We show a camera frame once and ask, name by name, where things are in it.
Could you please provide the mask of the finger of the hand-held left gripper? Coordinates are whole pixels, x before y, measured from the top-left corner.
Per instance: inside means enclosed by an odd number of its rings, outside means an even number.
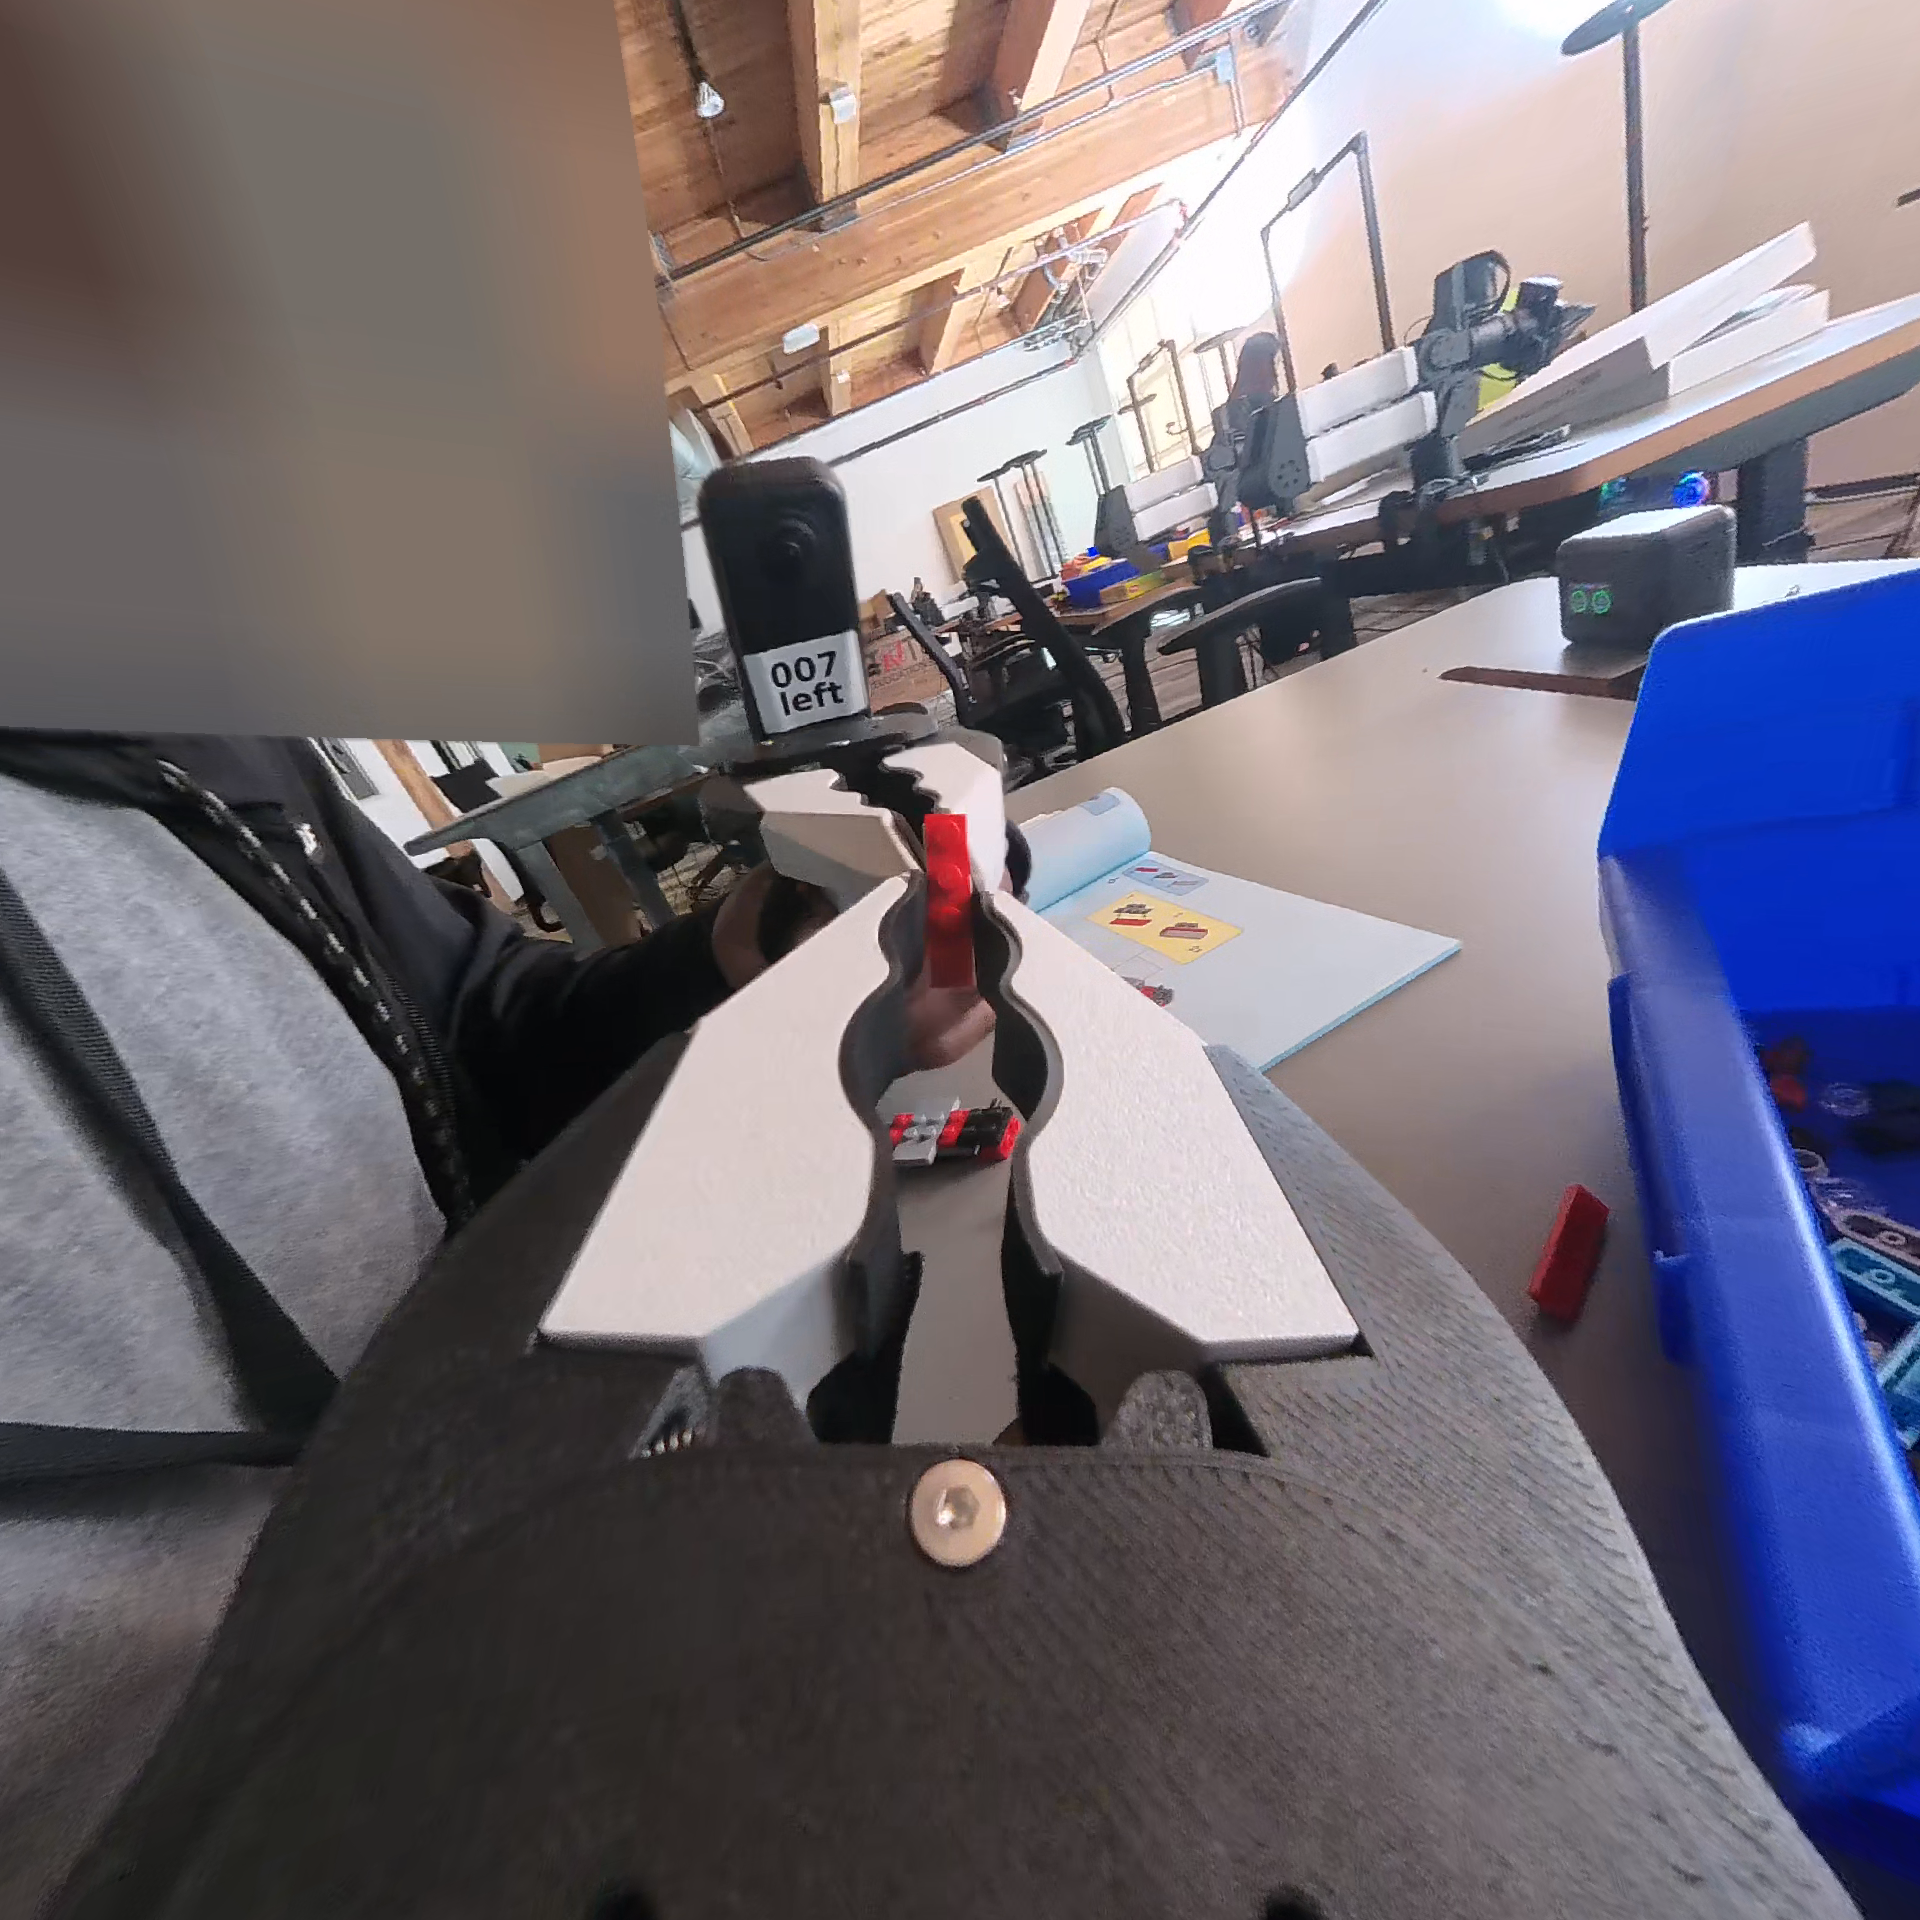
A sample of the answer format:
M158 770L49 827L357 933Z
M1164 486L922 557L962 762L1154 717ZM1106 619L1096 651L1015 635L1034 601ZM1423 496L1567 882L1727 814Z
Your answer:
M998 743L982 754L962 742L928 742L900 751L900 776L909 783L911 809L967 823L967 857L981 894L1000 888L1007 857Z
M832 770L759 781L756 808L759 843L773 870L830 901L856 901L921 872L894 811L863 800Z

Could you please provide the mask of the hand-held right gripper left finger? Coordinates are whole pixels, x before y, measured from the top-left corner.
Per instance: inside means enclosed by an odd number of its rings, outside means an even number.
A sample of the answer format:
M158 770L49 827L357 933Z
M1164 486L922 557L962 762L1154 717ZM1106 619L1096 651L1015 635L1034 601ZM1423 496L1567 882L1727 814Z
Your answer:
M818 1439L894 1439L921 1271L877 1107L922 933L926 886L884 880L694 1024L544 1344L773 1375Z

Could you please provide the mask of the red toy brick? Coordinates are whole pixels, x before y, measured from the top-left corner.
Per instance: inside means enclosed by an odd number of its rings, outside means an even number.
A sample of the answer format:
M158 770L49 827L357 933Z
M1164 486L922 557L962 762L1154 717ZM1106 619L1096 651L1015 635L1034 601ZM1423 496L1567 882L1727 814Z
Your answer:
M962 811L932 809L921 825L926 920L922 970L937 992L976 985L976 877L969 821Z

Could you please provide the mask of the blue plastic bin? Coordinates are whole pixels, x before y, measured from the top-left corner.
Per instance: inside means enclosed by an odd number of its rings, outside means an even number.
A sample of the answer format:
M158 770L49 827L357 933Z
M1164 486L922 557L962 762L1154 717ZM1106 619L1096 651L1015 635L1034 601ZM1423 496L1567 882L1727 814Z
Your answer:
M1753 1031L1918 1009L1914 567L1647 659L1600 823L1615 1081L1660 1339L1712 1459L1760 1754L1914 1882L1918 1510Z

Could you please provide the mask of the person's left forearm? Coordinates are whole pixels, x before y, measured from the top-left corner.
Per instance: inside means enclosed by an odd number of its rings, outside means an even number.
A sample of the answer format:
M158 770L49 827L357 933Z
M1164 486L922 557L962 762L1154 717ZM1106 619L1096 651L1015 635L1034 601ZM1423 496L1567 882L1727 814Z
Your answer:
M458 1115L502 1162L532 1159L654 1046L762 970L759 880L598 951L537 941L442 880L420 880L420 894L440 937L433 1019Z

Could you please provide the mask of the person's left hand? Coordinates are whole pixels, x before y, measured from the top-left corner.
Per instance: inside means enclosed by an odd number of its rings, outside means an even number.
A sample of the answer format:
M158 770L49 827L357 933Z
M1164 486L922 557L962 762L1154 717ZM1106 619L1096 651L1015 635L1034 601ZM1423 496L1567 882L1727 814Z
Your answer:
M728 992L743 992L778 955L828 926L828 894L759 864L735 880L711 920L711 960ZM911 1072L962 1063L996 1024L976 991L942 991L919 973L903 991L903 1062Z

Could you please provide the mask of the tall black office chair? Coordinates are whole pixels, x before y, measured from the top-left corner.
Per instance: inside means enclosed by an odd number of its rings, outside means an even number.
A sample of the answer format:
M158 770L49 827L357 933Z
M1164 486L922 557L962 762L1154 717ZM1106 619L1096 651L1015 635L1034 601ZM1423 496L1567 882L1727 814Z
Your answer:
M969 577L990 598L1007 601L1017 615L1015 635L991 640L985 655L967 662L900 594L886 594L903 632L944 677L956 722L998 742L1009 789L1127 745L1133 731L1110 687L1024 577L990 511L969 498L962 523L974 547Z

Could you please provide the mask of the red and black toy model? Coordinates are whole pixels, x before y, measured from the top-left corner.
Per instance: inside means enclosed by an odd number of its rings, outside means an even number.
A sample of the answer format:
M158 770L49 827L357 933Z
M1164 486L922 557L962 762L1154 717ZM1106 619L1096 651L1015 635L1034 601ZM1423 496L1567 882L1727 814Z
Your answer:
M1006 1165L1024 1131L1021 1115L1006 1103L926 1114L900 1111L886 1126L897 1169Z

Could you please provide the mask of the pale instruction booklet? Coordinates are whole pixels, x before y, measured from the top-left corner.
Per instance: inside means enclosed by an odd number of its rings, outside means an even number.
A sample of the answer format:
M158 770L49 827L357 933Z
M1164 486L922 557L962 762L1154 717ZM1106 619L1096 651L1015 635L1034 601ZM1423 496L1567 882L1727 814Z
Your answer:
M1269 1070L1457 955L1457 941L1197 866L1108 787L1021 825L1030 910L1207 1046Z

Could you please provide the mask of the flat red toy plate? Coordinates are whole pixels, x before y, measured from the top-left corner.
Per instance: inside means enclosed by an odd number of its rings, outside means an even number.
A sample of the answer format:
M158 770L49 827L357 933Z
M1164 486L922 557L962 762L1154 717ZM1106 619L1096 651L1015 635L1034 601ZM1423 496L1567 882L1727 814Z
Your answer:
M1610 1210L1583 1184L1559 1198L1552 1225L1526 1280L1537 1314L1572 1327L1585 1307L1608 1238Z

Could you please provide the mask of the black cube device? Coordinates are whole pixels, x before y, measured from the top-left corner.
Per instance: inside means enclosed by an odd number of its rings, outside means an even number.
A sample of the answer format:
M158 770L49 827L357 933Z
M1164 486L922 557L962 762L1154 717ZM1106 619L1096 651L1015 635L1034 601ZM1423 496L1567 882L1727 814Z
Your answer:
M1567 646L1646 650L1736 601L1736 515L1717 504L1606 520L1553 554Z

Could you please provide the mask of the large pile of toy bricks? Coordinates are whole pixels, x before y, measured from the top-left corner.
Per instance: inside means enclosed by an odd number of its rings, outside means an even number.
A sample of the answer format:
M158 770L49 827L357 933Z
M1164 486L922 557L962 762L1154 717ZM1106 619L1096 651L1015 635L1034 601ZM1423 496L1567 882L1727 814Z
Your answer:
M1918 1069L1906 1016L1757 1024L1753 1050L1898 1450L1918 1459Z

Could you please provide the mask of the white flat box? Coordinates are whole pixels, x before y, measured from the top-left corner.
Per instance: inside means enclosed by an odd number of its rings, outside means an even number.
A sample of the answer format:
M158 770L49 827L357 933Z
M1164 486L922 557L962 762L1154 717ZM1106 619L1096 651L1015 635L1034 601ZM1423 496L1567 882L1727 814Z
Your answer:
M1828 294L1808 279L1814 262L1814 231L1797 225L1559 352L1469 422L1461 458L1666 405L1812 338L1831 319Z

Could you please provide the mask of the wooden work table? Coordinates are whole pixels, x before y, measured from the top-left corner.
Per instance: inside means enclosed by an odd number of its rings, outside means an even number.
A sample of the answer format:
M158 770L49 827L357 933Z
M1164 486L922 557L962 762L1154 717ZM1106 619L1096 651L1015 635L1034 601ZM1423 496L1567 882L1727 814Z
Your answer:
M1127 605L1053 615L1087 655L1119 662L1133 737L1164 728L1152 659L1167 632L1269 585L1319 581L1312 608L1277 615L1293 647L1285 665L1346 655L1354 601L1429 601L1493 590L1552 569L1561 542L1594 526L1601 509L1672 489L1686 473L1732 473L1736 557L1784 563L1808 554L1808 446L1831 429L1914 390L1918 298L1828 321L1812 338L1772 352L1666 405L1583 426L1533 453L1481 472L1416 509L1383 482L1289 522L1260 545L1201 554L1199 581L1167 584Z

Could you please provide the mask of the black gantry frame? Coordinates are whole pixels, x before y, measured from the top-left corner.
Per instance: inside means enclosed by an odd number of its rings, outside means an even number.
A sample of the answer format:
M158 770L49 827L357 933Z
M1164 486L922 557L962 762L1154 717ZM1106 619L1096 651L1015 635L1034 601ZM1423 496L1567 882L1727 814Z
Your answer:
M1327 186L1327 182L1337 175L1343 162L1352 166L1359 192L1359 221L1361 233L1366 246L1368 272L1373 285L1375 298L1375 321L1381 333L1381 347L1383 352L1396 351L1401 336L1396 333L1390 304L1390 289L1384 274L1384 250L1383 250L1383 226L1381 226L1381 211L1375 197L1375 175L1373 175L1373 158L1372 158L1372 143L1366 134L1352 134L1341 147L1337 147L1326 160L1316 162L1303 178L1286 192L1282 207L1261 225L1260 230L1260 250L1261 263L1266 272L1266 289L1269 289L1269 307L1273 315L1273 330L1277 338L1277 355L1280 355L1280 374L1282 374L1282 390L1285 394L1295 394L1301 381L1295 376L1295 366L1290 359L1289 345L1289 328L1285 319L1285 302L1280 289L1280 272L1273 251L1273 233L1285 225L1286 218L1303 211L1312 197Z

